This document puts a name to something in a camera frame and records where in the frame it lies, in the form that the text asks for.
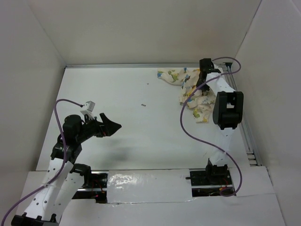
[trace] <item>white connector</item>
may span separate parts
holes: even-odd
[[[218,126],[216,128],[219,132],[215,135],[214,144],[221,147],[225,152],[230,152],[229,146],[234,133],[233,128],[225,128],[221,130]],[[210,157],[212,165],[224,166],[229,164],[229,158],[226,153],[221,152],[219,149],[214,148],[214,154]]]
[[[93,101],[87,101],[85,105],[81,108],[80,112],[83,115],[88,115],[90,119],[94,119],[95,116],[92,114],[95,103]]]

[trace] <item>white enclosure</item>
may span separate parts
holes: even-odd
[[[169,210],[175,211],[175,218],[165,221],[166,225],[200,225],[201,219],[204,225],[301,224],[301,0],[2,0],[0,29],[0,218],[22,192],[25,195],[40,183],[44,173],[28,172],[48,167],[59,132],[51,117],[56,98],[92,100],[95,113],[104,112],[123,125],[112,140],[87,141],[80,163],[96,170],[186,172],[205,167],[212,150],[191,140],[179,126],[179,87],[157,79],[156,67],[133,64],[195,67],[204,57],[230,56],[242,63],[242,70],[233,76],[245,97],[247,126],[236,130],[230,146],[243,168],[241,193],[228,201],[206,197],[181,202],[188,200],[181,199],[190,195],[187,193],[178,197],[179,203],[173,203],[179,200],[172,193],[166,196],[162,188],[156,198],[169,197],[169,203],[118,206],[114,202],[72,201],[62,225],[86,219],[98,225],[98,218],[125,213],[134,220],[104,218],[101,223],[160,225],[164,216],[173,214]],[[107,64],[131,66],[74,66]],[[68,114],[79,113],[68,104],[58,108],[61,121]],[[186,110],[188,131],[214,141],[214,125],[196,124],[189,114]],[[160,133],[155,137],[153,132],[158,128]],[[246,152],[253,151],[263,167],[249,166]],[[230,167],[237,186],[237,171]],[[164,175],[158,171],[158,177]],[[182,185],[179,189],[184,193],[187,185]],[[119,195],[115,192],[111,200]],[[125,194],[120,197],[131,199],[128,191]],[[141,194],[135,198],[144,199]],[[20,205],[19,214],[25,204]],[[82,205],[87,212],[80,211]],[[191,215],[200,206],[206,208]],[[216,221],[211,220],[213,209],[220,213]],[[144,217],[147,211],[159,217]]]

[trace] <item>white wall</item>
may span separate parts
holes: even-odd
[[[0,31],[0,171],[29,171],[65,64],[24,1],[0,1]]]
[[[260,0],[27,0],[67,64],[234,57]]]
[[[8,209],[20,199],[26,178],[27,172],[0,173],[0,222]],[[5,226],[11,225],[16,209],[8,216]]]
[[[300,10],[300,0],[263,0],[237,54],[243,69],[235,75],[287,226],[301,224]]]

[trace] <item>crumpled fabric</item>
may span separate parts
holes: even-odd
[[[179,102],[183,105],[195,90],[199,73],[199,69],[188,70],[186,67],[182,69],[158,68],[157,76],[169,84],[181,86]],[[208,123],[214,103],[215,94],[211,90],[198,90],[188,101],[187,107],[192,110],[196,122]]]

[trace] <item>white floor panel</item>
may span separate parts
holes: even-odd
[[[93,170],[204,168],[213,148],[182,131],[179,93],[180,87],[157,78],[156,68],[67,68],[57,98],[80,103],[92,100],[96,103],[95,115],[104,112],[122,125],[112,137],[93,137],[84,142],[77,163]],[[80,112],[77,106],[61,102],[58,114],[63,122],[66,116]],[[192,135],[206,141],[214,142],[219,135],[212,119],[208,124],[197,124],[190,110],[185,110],[183,123]],[[47,170],[58,135],[53,114],[37,170]],[[230,149],[240,166],[249,166],[239,128]]]
[[[45,172],[30,172],[23,195],[36,188]],[[255,183],[246,175],[244,181]],[[21,203],[23,214],[31,199]],[[60,226],[285,226],[275,194],[244,197],[198,197],[190,202],[98,204],[94,200],[72,200]]]
[[[265,166],[242,168],[241,172],[243,175],[243,183],[237,196],[275,193]],[[231,168],[230,174],[234,188],[237,188],[240,182],[237,168]]]

